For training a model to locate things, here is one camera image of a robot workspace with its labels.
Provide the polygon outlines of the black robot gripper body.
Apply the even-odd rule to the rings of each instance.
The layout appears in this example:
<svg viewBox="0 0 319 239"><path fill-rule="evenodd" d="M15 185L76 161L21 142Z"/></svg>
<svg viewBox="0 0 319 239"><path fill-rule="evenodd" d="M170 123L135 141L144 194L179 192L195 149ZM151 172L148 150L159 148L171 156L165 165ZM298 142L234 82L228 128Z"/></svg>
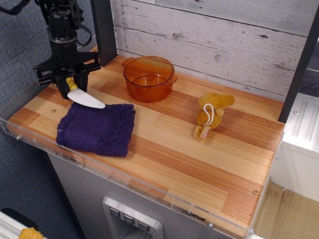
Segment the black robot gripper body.
<svg viewBox="0 0 319 239"><path fill-rule="evenodd" d="M50 37L51 57L34 67L39 84L55 83L55 76L72 77L79 70L101 69L98 52L79 52L77 38Z"/></svg>

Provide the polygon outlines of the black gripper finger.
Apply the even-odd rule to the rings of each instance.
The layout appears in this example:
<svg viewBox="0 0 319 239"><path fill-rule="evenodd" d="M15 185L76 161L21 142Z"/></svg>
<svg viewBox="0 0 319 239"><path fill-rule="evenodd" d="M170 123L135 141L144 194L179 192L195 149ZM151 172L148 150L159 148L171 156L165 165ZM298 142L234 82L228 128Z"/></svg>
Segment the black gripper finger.
<svg viewBox="0 0 319 239"><path fill-rule="evenodd" d="M62 98L68 100L69 86L67 84L67 78L64 76L55 76L55 84Z"/></svg>
<svg viewBox="0 0 319 239"><path fill-rule="evenodd" d="M84 70L77 71L76 74L73 76L73 80L80 90L87 92L87 87L88 87L87 70L84 69Z"/></svg>

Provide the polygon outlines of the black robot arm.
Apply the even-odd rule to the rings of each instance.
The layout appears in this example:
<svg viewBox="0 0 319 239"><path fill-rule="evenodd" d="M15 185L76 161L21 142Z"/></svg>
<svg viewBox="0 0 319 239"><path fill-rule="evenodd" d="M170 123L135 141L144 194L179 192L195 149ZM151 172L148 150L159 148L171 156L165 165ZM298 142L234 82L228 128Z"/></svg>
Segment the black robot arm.
<svg viewBox="0 0 319 239"><path fill-rule="evenodd" d="M101 68L98 52L79 52L77 45L87 46L91 31L82 25L83 10L75 0L39 0L51 47L51 57L34 67L39 84L53 83L62 98L70 92L67 78L87 91L88 75Z"/></svg>

